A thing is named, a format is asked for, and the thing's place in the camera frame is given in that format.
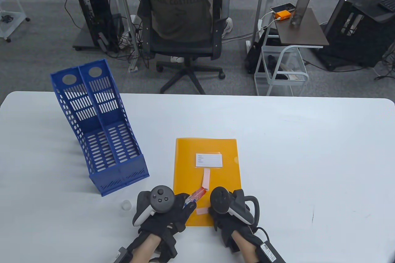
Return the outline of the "person's right hand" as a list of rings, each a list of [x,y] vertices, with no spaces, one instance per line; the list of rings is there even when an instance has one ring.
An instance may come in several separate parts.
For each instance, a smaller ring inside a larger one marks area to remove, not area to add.
[[[221,230],[221,236],[225,247],[228,247],[231,252],[239,252],[240,248],[237,246],[236,241],[232,238],[233,232],[238,232],[242,238],[247,242],[253,244],[255,247],[260,246],[263,241],[255,235],[255,229],[251,225],[240,221],[235,216],[217,213],[212,207],[208,208],[209,215],[213,218],[214,229]]]

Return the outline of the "person's left hand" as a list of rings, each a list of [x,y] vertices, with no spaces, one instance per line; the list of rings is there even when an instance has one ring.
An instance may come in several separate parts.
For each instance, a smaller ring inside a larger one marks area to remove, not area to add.
[[[189,197],[187,193],[175,195],[175,201],[172,208],[165,213],[155,213],[142,223],[138,233],[147,232],[154,234],[161,239],[178,232],[183,232],[186,228],[186,222],[196,209],[195,202],[189,202],[185,206],[185,201]]]

